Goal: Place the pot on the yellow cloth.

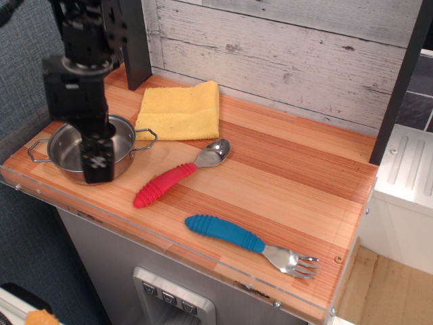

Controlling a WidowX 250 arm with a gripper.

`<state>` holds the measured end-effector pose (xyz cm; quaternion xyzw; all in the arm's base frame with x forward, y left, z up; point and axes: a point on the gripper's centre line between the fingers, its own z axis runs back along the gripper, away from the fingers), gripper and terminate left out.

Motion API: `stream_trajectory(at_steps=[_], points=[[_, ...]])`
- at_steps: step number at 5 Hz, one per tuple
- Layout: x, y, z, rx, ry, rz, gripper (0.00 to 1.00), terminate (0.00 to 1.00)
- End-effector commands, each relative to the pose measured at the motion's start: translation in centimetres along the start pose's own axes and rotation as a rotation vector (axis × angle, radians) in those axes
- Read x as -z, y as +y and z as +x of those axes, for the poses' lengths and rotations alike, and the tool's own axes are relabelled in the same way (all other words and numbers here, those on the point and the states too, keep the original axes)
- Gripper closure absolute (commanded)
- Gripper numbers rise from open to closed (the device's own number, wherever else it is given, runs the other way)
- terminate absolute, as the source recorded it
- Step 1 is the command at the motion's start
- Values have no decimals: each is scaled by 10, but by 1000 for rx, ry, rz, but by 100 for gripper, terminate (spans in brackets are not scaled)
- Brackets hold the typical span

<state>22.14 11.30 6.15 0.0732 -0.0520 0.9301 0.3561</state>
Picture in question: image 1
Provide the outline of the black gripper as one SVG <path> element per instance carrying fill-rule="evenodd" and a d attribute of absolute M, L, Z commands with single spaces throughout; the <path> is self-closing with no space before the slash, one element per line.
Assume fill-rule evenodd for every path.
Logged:
<path fill-rule="evenodd" d="M 108 122 L 104 78 L 110 62 L 85 66 L 64 55 L 42 60 L 43 82 L 51 120 L 72 125 L 84 135 L 81 166 L 87 184 L 114 179 L 116 127 Z"/>

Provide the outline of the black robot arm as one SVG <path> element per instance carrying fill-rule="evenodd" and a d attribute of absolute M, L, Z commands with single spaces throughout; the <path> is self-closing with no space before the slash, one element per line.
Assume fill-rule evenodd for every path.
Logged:
<path fill-rule="evenodd" d="M 62 121 L 50 159 L 83 184 L 112 181 L 127 149 L 109 122 L 104 79 L 122 62 L 117 1 L 1 2 L 1 157 L 48 121 Z"/>

